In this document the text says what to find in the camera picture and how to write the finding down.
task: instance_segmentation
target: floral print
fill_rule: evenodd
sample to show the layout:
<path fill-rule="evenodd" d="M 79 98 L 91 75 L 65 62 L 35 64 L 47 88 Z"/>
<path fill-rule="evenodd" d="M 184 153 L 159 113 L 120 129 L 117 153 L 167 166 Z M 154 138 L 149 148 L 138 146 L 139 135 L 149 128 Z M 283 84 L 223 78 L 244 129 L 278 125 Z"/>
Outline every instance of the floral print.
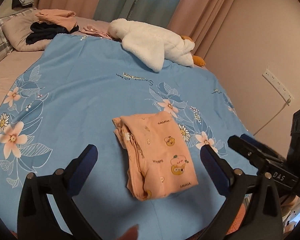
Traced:
<path fill-rule="evenodd" d="M 9 91 L 7 98 L 3 101 L 4 104 L 9 103 L 9 106 L 12 106 L 13 100 L 18 101 L 21 98 L 21 95 L 18 95 L 18 87 L 15 87 L 13 91 Z"/>
<path fill-rule="evenodd" d="M 39 72 L 37 65 L 18 77 L 0 106 L 6 109 L 0 114 L 0 167 L 7 172 L 5 181 L 12 188 L 22 187 L 24 176 L 37 173 L 52 153 L 51 148 L 35 139 L 43 119 L 44 101 L 49 96 L 42 93 L 44 87 L 38 86 Z"/>
<path fill-rule="evenodd" d="M 198 114 L 194 113 L 194 119 L 196 119 L 198 121 L 198 123 L 201 123 L 201 119 Z"/>
<path fill-rule="evenodd" d="M 12 128 L 11 125 L 8 125 L 4 129 L 5 135 L 0 134 L 0 142 L 5 144 L 3 148 L 5 159 L 8 159 L 11 151 L 15 157 L 21 157 L 21 152 L 17 144 L 24 144 L 28 140 L 28 137 L 25 134 L 19 135 L 23 129 L 23 125 L 23 122 L 17 122 L 14 128 Z"/>
<path fill-rule="evenodd" d="M 159 111 L 169 112 L 178 122 L 182 137 L 188 146 L 196 146 L 198 149 L 205 144 L 209 144 L 220 157 L 227 155 L 226 143 L 214 137 L 211 127 L 202 118 L 202 114 L 194 106 L 189 106 L 188 101 L 181 99 L 177 89 L 171 88 L 167 83 L 161 82 L 157 86 L 157 91 L 149 88 L 152 105 Z"/>
<path fill-rule="evenodd" d="M 185 142 L 188 142 L 191 138 L 189 131 L 183 124 L 178 124 L 178 126 L 180 128 L 180 132 L 182 134 L 183 139 L 185 140 Z"/>
<path fill-rule="evenodd" d="M 7 127 L 9 124 L 9 115 L 6 113 L 1 114 L 0 116 L 0 133 Z"/>
<path fill-rule="evenodd" d="M 157 104 L 158 104 L 159 106 L 164 107 L 164 109 L 163 109 L 164 111 L 170 113 L 173 117 L 177 118 L 176 113 L 178 113 L 179 110 L 178 110 L 177 108 L 175 108 L 175 107 L 173 106 L 173 104 L 170 103 L 170 101 L 169 101 L 168 99 L 163 99 L 162 101 L 163 101 L 163 102 L 158 102 Z"/>
<path fill-rule="evenodd" d="M 208 136 L 205 132 L 202 132 L 201 134 L 196 134 L 195 137 L 200 142 L 195 145 L 199 150 L 201 149 L 202 146 L 209 144 L 216 153 L 218 152 L 218 149 L 213 146 L 214 140 L 208 139 Z"/>

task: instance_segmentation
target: plush goose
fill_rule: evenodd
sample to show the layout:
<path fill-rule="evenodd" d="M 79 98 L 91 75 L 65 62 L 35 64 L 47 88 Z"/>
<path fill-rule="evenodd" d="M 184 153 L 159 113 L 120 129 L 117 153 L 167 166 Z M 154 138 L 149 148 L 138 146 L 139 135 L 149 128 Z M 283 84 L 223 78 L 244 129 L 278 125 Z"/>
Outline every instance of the plush goose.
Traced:
<path fill-rule="evenodd" d="M 108 33 L 114 39 L 122 40 L 122 47 L 139 58 L 155 72 L 162 69 L 164 59 L 179 65 L 204 66 L 205 62 L 190 51 L 194 42 L 186 36 L 148 23 L 117 19 L 110 23 Z"/>

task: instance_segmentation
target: white daisy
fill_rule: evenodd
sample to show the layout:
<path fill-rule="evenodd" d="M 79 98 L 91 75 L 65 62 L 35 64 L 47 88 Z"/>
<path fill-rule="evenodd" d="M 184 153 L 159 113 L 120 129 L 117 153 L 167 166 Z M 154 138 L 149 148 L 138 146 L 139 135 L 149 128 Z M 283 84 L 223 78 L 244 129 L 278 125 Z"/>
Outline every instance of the white daisy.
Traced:
<path fill-rule="evenodd" d="M 4 128 L 7 127 L 8 124 L 9 124 L 9 115 L 6 113 L 3 113 L 0 116 L 0 133 L 4 130 Z"/>
<path fill-rule="evenodd" d="M 188 142 L 191 138 L 191 134 L 183 124 L 178 124 L 178 126 L 180 128 L 183 139 L 185 140 L 185 142 Z"/>

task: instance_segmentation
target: beige bedsheet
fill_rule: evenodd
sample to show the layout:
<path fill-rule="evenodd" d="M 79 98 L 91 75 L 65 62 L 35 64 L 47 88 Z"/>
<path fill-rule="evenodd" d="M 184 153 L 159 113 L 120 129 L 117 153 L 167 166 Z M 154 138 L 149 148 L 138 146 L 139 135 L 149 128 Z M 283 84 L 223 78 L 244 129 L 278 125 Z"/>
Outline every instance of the beige bedsheet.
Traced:
<path fill-rule="evenodd" d="M 13 51 L 0 61 L 0 105 L 18 76 L 42 55 L 43 51 Z"/>

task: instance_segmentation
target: blue gripper pad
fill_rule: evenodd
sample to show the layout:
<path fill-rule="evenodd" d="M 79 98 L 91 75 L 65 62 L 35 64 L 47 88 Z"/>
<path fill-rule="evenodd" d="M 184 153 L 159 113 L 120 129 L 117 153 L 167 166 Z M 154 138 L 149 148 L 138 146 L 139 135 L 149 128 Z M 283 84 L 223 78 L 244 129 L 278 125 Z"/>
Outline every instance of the blue gripper pad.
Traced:
<path fill-rule="evenodd" d="M 98 160 L 97 148 L 89 144 L 80 156 L 73 159 L 65 169 L 65 181 L 69 197 L 77 196 Z"/>
<path fill-rule="evenodd" d="M 247 134 L 242 134 L 240 136 L 240 138 L 243 139 L 243 140 L 245 140 L 246 142 L 252 144 L 254 147 L 261 148 L 261 147 L 264 146 L 264 144 L 258 142 L 257 140 L 255 140 L 254 138 L 250 137 Z"/>
<path fill-rule="evenodd" d="M 226 160 L 221 159 L 210 145 L 201 147 L 200 158 L 219 194 L 227 197 L 234 183 L 231 166 Z"/>

